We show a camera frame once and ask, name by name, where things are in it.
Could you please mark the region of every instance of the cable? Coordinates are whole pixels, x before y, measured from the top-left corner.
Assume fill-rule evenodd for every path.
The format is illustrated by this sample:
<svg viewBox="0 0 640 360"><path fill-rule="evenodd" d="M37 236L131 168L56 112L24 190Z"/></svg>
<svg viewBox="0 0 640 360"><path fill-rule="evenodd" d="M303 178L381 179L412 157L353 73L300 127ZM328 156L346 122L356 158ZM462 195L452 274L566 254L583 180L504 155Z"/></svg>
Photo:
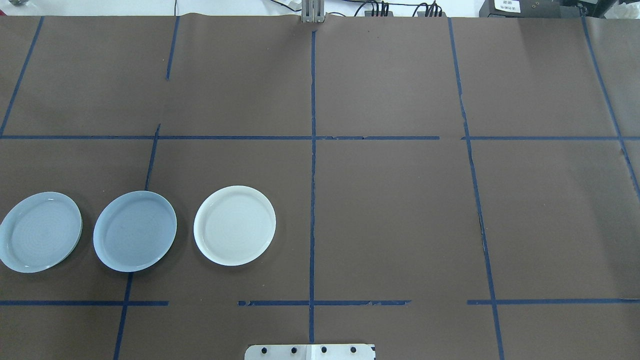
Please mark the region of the cable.
<svg viewBox="0 0 640 360"><path fill-rule="evenodd" d="M440 5L436 4L436 0L433 0L433 3L428 8L428 13L425 13L424 16L427 17L441 17L442 16L442 8Z"/></svg>
<svg viewBox="0 0 640 360"><path fill-rule="evenodd" d="M294 9L294 8L291 8L289 5L286 5L286 4L281 3L280 1L276 1L276 0L269 0L269 1L271 1L272 3L276 3L276 4L280 5L280 6L284 6L284 7L286 7L287 9L291 10L291 11L292 11L292 12L294 12L294 13L297 13L297 12L301 12L301 11L302 11L302 9L298 9L298 10L296 10L296 9Z"/></svg>
<svg viewBox="0 0 640 360"><path fill-rule="evenodd" d="M380 12L380 9L378 8L378 5L379 5L379 4L378 4L378 2L373 1L373 0L368 0L368 1L365 1L364 3L362 3L362 4L358 7L358 10L356 10L356 13L355 13L355 14L353 14L353 16L354 16L354 17L358 16L358 12L360 12L360 9L362 9L362 7L363 7L363 6L365 6L366 4L371 4L371 16L373 16L373 13L374 13L374 12L376 12L376 13Z"/></svg>
<svg viewBox="0 0 640 360"><path fill-rule="evenodd" d="M347 3L368 3L368 1L363 1L363 0L342 0L342 1L346 1ZM398 6L417 6L418 4L395 4L395 3L387 3L389 5L398 5Z"/></svg>
<svg viewBox="0 0 640 360"><path fill-rule="evenodd" d="M382 2L382 16L389 16L389 3Z"/></svg>
<svg viewBox="0 0 640 360"><path fill-rule="evenodd" d="M414 16L415 16L415 14L417 14L417 13L418 13L418 9L420 8L420 6L423 6L423 5L427 7L427 10L426 10L426 11L428 12L428 11L429 11L429 4L427 4L427 3L421 3L420 5L418 5L418 6L416 6L416 7L415 7L415 10L413 11L413 15L411 15L411 17L414 17Z"/></svg>

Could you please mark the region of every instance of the blue tape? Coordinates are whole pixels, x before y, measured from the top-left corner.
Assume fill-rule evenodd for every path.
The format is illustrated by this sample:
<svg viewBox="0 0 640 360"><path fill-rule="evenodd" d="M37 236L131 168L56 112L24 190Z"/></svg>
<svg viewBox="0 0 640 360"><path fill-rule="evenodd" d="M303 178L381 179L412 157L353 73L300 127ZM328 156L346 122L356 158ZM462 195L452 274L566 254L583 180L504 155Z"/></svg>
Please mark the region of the blue tape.
<svg viewBox="0 0 640 360"><path fill-rule="evenodd" d="M405 306L411 300L316 300L317 306Z"/></svg>
<svg viewBox="0 0 640 360"><path fill-rule="evenodd" d="M307 300L252 300L239 301L238 306L308 306Z"/></svg>
<svg viewBox="0 0 640 360"><path fill-rule="evenodd" d="M618 141L615 136L463 136L460 140Z"/></svg>
<svg viewBox="0 0 640 360"><path fill-rule="evenodd" d="M147 169L147 180L145 181L145 191L149 190L149 181L151 180L151 171L154 169L154 162L156 160L156 148L158 146L158 135L160 134L160 124L156 129L154 136L154 145L151 147L151 157L149 158L149 168Z"/></svg>
<svg viewBox="0 0 640 360"><path fill-rule="evenodd" d="M131 284L133 283L133 273L130 272L127 277L127 289L124 292L124 301L122 304L122 313L120 314L120 326L118 326L118 337L116 338L116 348L113 352L113 360L120 357L120 345L122 344L122 334L124 333L124 324L127 321L127 307L129 305L129 296L131 295Z"/></svg>
<svg viewBox="0 0 640 360"><path fill-rule="evenodd" d="M171 40L171 51L169 52L169 61L166 64L166 79L171 76L171 65L173 65L173 53L175 52L175 39L178 37L178 26L180 25L180 17L175 17L175 25L173 25L173 39Z"/></svg>
<svg viewBox="0 0 640 360"><path fill-rule="evenodd" d="M314 300L315 306L405 306L411 300ZM238 306L308 306L307 300L251 300L239 301Z"/></svg>
<svg viewBox="0 0 640 360"><path fill-rule="evenodd" d="M503 299L498 305L553 305L553 304L640 304L640 299ZM491 300L468 300L467 305L491 305Z"/></svg>
<svg viewBox="0 0 640 360"><path fill-rule="evenodd" d="M9 105L6 108L6 113L4 113L4 119L2 121L2 125L0 126L0 138L3 137L4 129L6 128L6 124L9 121L9 115L11 114L11 109L13 109L13 103L15 102L15 97L18 95L18 90L20 90L20 84L22 84L22 78L24 77L25 71L27 71L27 65L29 65L31 54L33 54L33 48L35 48L36 42L38 41L38 36L40 35L40 30L42 29L43 22L44 22L44 16L41 16L40 22L38 22L38 27L36 28L36 33L33 35L31 46L29 47L29 51L27 52L27 57L24 59L24 64L22 64L22 69L20 70L20 76L18 76L18 81L16 81L15 83L15 88L13 88L13 94L11 95L11 99L9 100Z"/></svg>
<svg viewBox="0 0 640 360"><path fill-rule="evenodd" d="M584 30L584 37L587 40L587 47L589 48L589 54L591 55L591 61L593 62L593 68L596 70L596 76L598 78L598 82L600 83L600 89L602 90L602 94L604 95L604 100L607 103L607 109L609 110L611 121L613 121L613 127L616 129L616 134L618 135L618 140L620 141L620 147L622 148L622 153L624 154L625 162L627 163L627 169L629 170L629 174L631 175L631 181L633 182L634 189L636 191L636 197L638 198L638 200L640 200L640 188L638 187L636 172L634 172L634 168L631 165L631 160L629 160L627 146L625 146L625 141L622 138L622 133L620 132L620 126L618 125L618 119L616 119L616 114L613 112L613 107L611 106L611 100L609 99L609 93L607 92L607 88L604 86L604 81L602 80L602 75L600 74L600 67L598 66L598 62L596 61L596 55L593 52L593 47L591 46L591 37L589 36L587 20L584 18L584 14L582 15L581 19L582 19L582 29Z"/></svg>
<svg viewBox="0 0 640 360"><path fill-rule="evenodd" d="M313 344L316 274L316 31L311 32L311 216L309 247L309 343Z"/></svg>
<svg viewBox="0 0 640 360"><path fill-rule="evenodd" d="M311 140L311 136L165 135L160 140Z"/></svg>
<svg viewBox="0 0 640 360"><path fill-rule="evenodd" d="M460 68L458 67L458 55L456 54L456 42L453 35L453 23L451 18L447 18L449 22L449 37L451 38L451 51L453 54L453 65L456 71L456 82L458 83L458 97L460 98L460 111L462 118L464 119L465 137L467 143L467 153L469 157L469 167L471 168L471 179L474 185L474 193L476 195L476 208L478 212L478 219L480 221L480 233L482 236L483 252L484 252L484 265L486 268L486 278L489 284L489 294L492 300L492 312L493 312L493 326L495 327L495 338L498 345L498 355L500 360L504 360L504 348L502 346L502 331L500 330L500 319L498 317L498 306L495 302L495 289L493 287L493 275L491 272L491 260L489 258L489 247L486 241L486 231L484 230L484 216L482 213L482 204L480 203L480 191L478 190L478 183L476 177L476 166L474 165L473 153L471 148L471 140L469 140L469 126L467 122L467 112L465 111L465 105L462 101L462 80L460 78Z"/></svg>
<svg viewBox="0 0 640 360"><path fill-rule="evenodd" d="M9 140L153 140L153 136L130 135L6 135Z"/></svg>
<svg viewBox="0 0 640 360"><path fill-rule="evenodd" d="M439 140L439 136L317 136L318 140Z"/></svg>
<svg viewBox="0 0 640 360"><path fill-rule="evenodd" d="M124 301L0 300L0 306L123 306ZM169 306L168 301L130 301L128 306Z"/></svg>

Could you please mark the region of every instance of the label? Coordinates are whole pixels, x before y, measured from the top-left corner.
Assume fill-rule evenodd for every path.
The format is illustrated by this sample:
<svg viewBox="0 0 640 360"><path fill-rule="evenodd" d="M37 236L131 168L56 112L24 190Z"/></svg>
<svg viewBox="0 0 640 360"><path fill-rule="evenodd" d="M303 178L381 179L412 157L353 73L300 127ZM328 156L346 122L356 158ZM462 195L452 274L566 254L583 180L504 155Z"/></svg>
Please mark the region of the label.
<svg viewBox="0 0 640 360"><path fill-rule="evenodd" d="M520 13L520 2L518 0L493 0L496 10L503 12Z"/></svg>

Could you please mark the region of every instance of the stacked plates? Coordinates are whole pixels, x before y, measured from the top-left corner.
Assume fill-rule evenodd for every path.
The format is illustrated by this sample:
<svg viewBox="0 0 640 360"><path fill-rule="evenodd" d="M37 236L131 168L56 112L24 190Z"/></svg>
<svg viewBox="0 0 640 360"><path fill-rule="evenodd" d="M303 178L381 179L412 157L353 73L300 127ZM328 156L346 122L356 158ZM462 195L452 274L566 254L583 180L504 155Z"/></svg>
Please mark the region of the stacked plates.
<svg viewBox="0 0 640 360"><path fill-rule="evenodd" d="M82 218L66 195L45 192L17 204L0 225L0 259L17 272L39 272L63 261L76 247Z"/></svg>
<svg viewBox="0 0 640 360"><path fill-rule="evenodd" d="M164 197L148 191L126 193L100 214L93 246L108 267L135 272L169 251L176 229L175 212ZM202 203L193 234L208 259L236 266L259 257L275 229L269 199L247 186L229 186ZM0 260L17 272L48 269L73 251L81 231L82 218L72 199L56 192L38 193L17 204L0 224Z"/></svg>

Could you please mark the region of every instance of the plate rim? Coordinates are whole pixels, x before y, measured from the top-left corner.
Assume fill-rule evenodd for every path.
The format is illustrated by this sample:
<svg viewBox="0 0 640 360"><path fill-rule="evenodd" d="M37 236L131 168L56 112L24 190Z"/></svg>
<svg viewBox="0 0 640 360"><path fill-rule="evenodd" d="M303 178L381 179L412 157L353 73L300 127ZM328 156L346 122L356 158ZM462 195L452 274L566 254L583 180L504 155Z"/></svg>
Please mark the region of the plate rim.
<svg viewBox="0 0 640 360"><path fill-rule="evenodd" d="M34 197L48 197L48 196L56 196L59 197L62 201L66 202L67 205L72 205L70 207L71 210L71 216L74 217L74 220L79 220L80 226L78 229L78 235L76 240L73 243L73 246L70 247L69 251L63 256L61 257L59 260L57 260L57 262L51 264L51 265L47 265L47 266L40 266L38 268L34 268L35 270L31 271L31 269L29 269L29 271L24 271L23 268L15 268L12 265L9 265L5 262L6 259L6 255L8 254L7 251L5 251L5 245L9 243L10 238L9 237L5 237L2 236L2 232L0 232L0 261L2 261L2 263L8 267L9 269L15 271L15 272L20 272L23 274L33 274L33 273L37 273L37 272L41 272L47 269L50 269L54 266L56 266L57 264L60 264L64 259L66 259L69 255L71 255L71 253L76 249L77 244L80 242L80 237L82 237L82 229L83 229L83 219L82 219L82 213L80 212L80 209L78 208L78 205L76 204L76 202L71 199L69 196L60 193L60 192L40 192L40 193L35 193L33 195L30 195L24 199L22 199L20 202L18 202L11 210L9 210L9 212L6 214L6 216L4 217L3 221L0 223L0 229L4 226L7 226L7 219L9 219L9 221L12 220L17 220L17 217L19 216L19 214L16 214L18 211L20 211L20 206L23 206L25 202L27 202L27 200L34 198Z"/></svg>
<svg viewBox="0 0 640 360"><path fill-rule="evenodd" d="M103 258L103 255L105 255L105 254L102 254L102 250L100 250L100 251L98 250L98 248L99 248L98 245L104 242L104 239L102 239L102 237L98 236L98 234L97 234L98 225L103 223L103 222L105 222L109 218L111 218L111 217L106 218L106 217L103 216L103 214L104 214L105 210L107 210L110 206L115 206L115 205L113 205L114 202L116 202L116 201L120 202L120 201L122 201L122 198L124 198L124 197L132 197L132 196L134 196L134 194L137 194L137 193L149 194L152 197L154 197L155 200L159 200L161 202L165 202L169 206L169 209L171 209L171 212L172 212L172 215L173 215L173 219L174 219L174 224L175 224L175 226L173 227L173 236L172 236L171 242L169 243L169 246L167 246L166 250L162 251L162 254L159 255L157 260L152 261L150 263L145 263L143 265L146 265L146 266L140 267L140 268L135 268L133 270L131 270L129 267L127 267L127 268L124 268L124 267L116 268L117 266L111 266L110 264L108 264ZM110 268L112 270L115 270L117 272L138 272L140 270L144 270L146 268L149 268L149 267L153 266L158 261L160 261L160 259L162 259L166 255L167 252L169 252L169 249L171 249L171 246L173 246L173 243L175 241L175 235L177 234L177 228L178 228L178 219L177 219L177 215L175 214L175 209L173 208L173 205L171 205L171 202L169 202L169 200L167 200L162 195L160 195L160 194L158 194L156 192L151 192L149 190L135 190L135 191L132 191L132 192L124 193L124 194L118 196L117 198L113 199L107 206L105 206L104 209L102 209L102 211L100 212L100 215L98 216L98 219L96 219L95 225L93 227L93 251L98 256L100 261L103 264L105 264L108 268Z"/></svg>
<svg viewBox="0 0 640 360"><path fill-rule="evenodd" d="M232 191L233 189L236 188L242 188L244 190L249 190L249 192L252 192L254 195L258 196L258 197L262 197L264 198L264 200L266 200L266 203L269 204L269 210L270 213L273 214L273 233L270 234L269 236L269 241L266 241L265 244L262 246L262 249L260 249L260 251L257 252L256 256L252 257L250 260L244 262L244 263L232 263L232 262L227 262L227 261L222 261L219 257L216 257L214 254L212 254L210 251L207 251L207 249L204 246L204 235L200 234L200 230L198 225L204 221L204 211L206 208L208 208L211 205L211 202L213 201L213 197L214 195L216 195L217 193L220 192L229 192ZM194 240L196 242L196 245L198 246L198 250L200 250L200 252L210 261L219 264L219 265L223 265L223 266L241 266L241 265L245 265L248 263L251 263L253 260L256 260L257 258L259 258L262 254L264 254L265 251L267 251L267 249L269 248L269 246L271 245L271 242L273 241L273 238L275 237L275 232L278 226L278 219L276 217L276 212L275 212L275 208L273 207L273 204L271 203L271 201L269 200L268 197L266 197L266 195L264 195L260 190L252 188L251 186L246 186L246 185L230 185L230 186L226 186L224 188L220 188L218 190L216 190L215 192L211 193L200 205L200 207L198 208L198 211L196 212L196 216L195 219L193 220L193 237Z"/></svg>

